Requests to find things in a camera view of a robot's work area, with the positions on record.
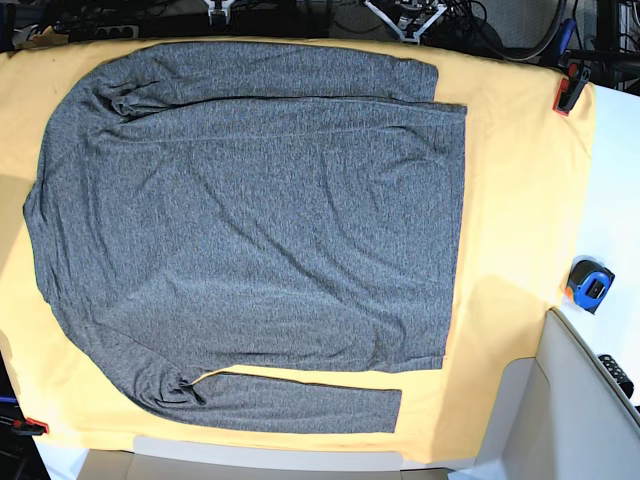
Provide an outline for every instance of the heather gray fabric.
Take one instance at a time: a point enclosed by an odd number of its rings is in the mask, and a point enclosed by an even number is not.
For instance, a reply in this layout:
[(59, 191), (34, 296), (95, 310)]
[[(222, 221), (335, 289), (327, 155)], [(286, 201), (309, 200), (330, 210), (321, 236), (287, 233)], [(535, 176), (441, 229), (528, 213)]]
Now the heather gray fabric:
[(433, 66), (343, 49), (181, 43), (96, 68), (47, 126), (24, 212), (38, 286), (125, 395), (177, 420), (391, 432), (400, 392), (235, 364), (440, 368), (463, 107)]

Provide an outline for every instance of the red clamp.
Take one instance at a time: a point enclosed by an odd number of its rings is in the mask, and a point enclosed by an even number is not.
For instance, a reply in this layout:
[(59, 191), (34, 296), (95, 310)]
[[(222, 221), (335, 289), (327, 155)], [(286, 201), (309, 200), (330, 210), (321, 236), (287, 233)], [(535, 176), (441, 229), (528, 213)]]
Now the red clamp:
[(563, 78), (560, 82), (560, 89), (553, 104), (553, 110), (562, 116), (569, 116), (569, 112), (575, 107), (584, 86), (589, 83), (591, 69), (585, 65), (569, 67), (569, 78)]
[(32, 418), (25, 420), (16, 419), (11, 424), (11, 432), (20, 437), (36, 437), (44, 433), (49, 433), (49, 425), (33, 420)]

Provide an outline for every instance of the white table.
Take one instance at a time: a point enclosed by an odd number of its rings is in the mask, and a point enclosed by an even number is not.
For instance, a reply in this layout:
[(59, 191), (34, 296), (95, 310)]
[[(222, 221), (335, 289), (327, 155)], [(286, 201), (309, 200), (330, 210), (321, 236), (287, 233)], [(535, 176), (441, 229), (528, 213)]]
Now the white table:
[[(596, 87), (596, 133), (577, 255), (604, 263), (614, 284), (595, 315), (564, 301), (562, 312), (591, 349), (612, 355), (640, 403), (640, 98)], [(36, 445), (53, 480), (75, 479), (86, 449)]]

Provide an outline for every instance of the blue tape measure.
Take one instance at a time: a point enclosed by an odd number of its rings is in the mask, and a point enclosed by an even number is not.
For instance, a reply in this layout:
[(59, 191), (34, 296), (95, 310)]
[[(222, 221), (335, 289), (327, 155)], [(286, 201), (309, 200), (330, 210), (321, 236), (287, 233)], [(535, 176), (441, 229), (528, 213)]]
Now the blue tape measure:
[(567, 296), (579, 307), (595, 313), (616, 276), (593, 260), (580, 260), (569, 275)]

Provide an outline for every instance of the yellow cloth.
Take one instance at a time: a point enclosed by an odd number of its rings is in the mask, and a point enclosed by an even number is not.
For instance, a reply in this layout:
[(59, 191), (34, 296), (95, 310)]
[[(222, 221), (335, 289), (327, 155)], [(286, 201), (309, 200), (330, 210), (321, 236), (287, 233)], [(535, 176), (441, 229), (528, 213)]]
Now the yellow cloth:
[(35, 283), (21, 205), (35, 179), (49, 116), (95, 66), (155, 43), (75, 44), (0, 56), (0, 348), (25, 415), (51, 428), (42, 441), (131, 449), (136, 435), (147, 435), (280, 449), (396, 451), (425, 463), (476, 456), (503, 369), (535, 355), (544, 314), (562, 295), (589, 176), (593, 87), (563, 117), (552, 111), (561, 77), (550, 70), (400, 44), (309, 41), (436, 65), (436, 101), (469, 108), (451, 333), (442, 370), (230, 369), (401, 389), (393, 434), (238, 432), (174, 423), (136, 407), (66, 339)]

